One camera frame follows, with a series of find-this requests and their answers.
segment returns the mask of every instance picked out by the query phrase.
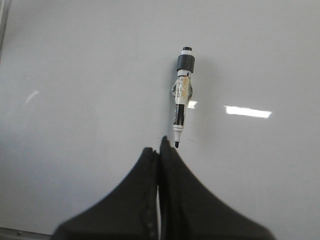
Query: marker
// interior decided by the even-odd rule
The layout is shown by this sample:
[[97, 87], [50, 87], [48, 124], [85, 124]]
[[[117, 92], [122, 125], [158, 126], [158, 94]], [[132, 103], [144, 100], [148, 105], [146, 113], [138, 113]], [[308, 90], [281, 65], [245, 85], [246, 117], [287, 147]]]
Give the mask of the marker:
[[192, 97], [191, 74], [194, 72], [195, 57], [191, 47], [184, 47], [178, 57], [177, 75], [178, 79], [172, 86], [172, 94], [175, 99], [173, 131], [174, 145], [179, 147], [180, 136], [184, 130], [185, 115], [188, 102]]

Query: white surface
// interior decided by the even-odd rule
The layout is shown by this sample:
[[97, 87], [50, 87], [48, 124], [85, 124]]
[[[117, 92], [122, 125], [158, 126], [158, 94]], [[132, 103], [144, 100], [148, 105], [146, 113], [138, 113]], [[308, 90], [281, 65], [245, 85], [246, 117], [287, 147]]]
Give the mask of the white surface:
[[14, 0], [0, 66], [0, 226], [51, 234], [109, 193], [144, 146], [172, 140], [170, 90], [190, 46], [197, 104], [182, 158], [279, 240], [318, 240], [319, 12], [316, 0]]

